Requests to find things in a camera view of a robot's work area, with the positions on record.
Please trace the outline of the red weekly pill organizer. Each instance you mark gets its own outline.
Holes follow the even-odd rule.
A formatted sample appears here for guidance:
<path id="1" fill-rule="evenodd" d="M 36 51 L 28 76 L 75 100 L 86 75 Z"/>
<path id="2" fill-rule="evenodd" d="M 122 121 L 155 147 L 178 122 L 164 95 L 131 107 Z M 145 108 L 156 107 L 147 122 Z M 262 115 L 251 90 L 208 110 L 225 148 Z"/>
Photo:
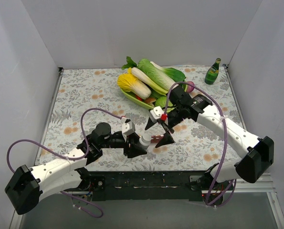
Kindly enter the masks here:
<path id="1" fill-rule="evenodd" d="M 163 135 L 152 135 L 151 136 L 151 141 L 152 142 L 158 142 L 160 141 L 164 136 Z"/>

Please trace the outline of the white pill bottle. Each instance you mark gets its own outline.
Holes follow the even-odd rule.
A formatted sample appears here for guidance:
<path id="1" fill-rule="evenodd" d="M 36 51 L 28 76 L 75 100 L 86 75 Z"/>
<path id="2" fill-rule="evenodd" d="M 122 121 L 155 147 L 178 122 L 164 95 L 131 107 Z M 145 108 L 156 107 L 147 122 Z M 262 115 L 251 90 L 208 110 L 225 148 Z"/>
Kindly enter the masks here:
<path id="1" fill-rule="evenodd" d="M 139 145 L 141 148 L 147 150 L 151 144 L 152 137 L 151 135 L 145 133 L 139 138 Z"/>

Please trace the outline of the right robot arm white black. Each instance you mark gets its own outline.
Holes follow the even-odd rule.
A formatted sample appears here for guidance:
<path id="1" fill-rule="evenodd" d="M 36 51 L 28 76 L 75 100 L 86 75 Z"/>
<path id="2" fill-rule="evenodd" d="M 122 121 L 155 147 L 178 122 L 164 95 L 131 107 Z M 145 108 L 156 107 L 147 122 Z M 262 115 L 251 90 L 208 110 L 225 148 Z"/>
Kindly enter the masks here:
<path id="1" fill-rule="evenodd" d="M 217 189 L 224 181 L 239 178 L 255 183 L 273 164 L 274 141 L 268 136 L 260 138 L 235 124 L 205 93 L 192 98 L 182 86 L 176 85 L 168 95 L 175 108 L 170 112 L 159 106 L 153 108 L 145 127 L 149 129 L 159 123 L 165 129 L 157 147 L 174 143 L 171 136 L 173 128 L 185 119 L 192 119 L 213 131 L 240 157 L 239 160 L 219 163 L 208 169 L 204 176 L 209 189 Z"/>

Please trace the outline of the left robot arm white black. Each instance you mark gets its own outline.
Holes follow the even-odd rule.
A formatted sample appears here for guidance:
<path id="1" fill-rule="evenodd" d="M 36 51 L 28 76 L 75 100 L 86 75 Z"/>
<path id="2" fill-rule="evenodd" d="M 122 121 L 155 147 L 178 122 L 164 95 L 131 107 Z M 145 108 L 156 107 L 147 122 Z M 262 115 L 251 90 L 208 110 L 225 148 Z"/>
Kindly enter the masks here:
<path id="1" fill-rule="evenodd" d="M 127 158 L 134 158 L 145 155 L 150 143 L 151 136 L 139 136 L 131 121 L 123 123 L 121 131 L 115 133 L 108 123 L 101 122 L 67 155 L 39 166 L 18 167 L 5 193 L 17 214 L 23 215 L 50 195 L 71 188 L 85 191 L 96 184 L 85 175 L 85 166 L 99 159 L 104 148 L 121 148 Z"/>

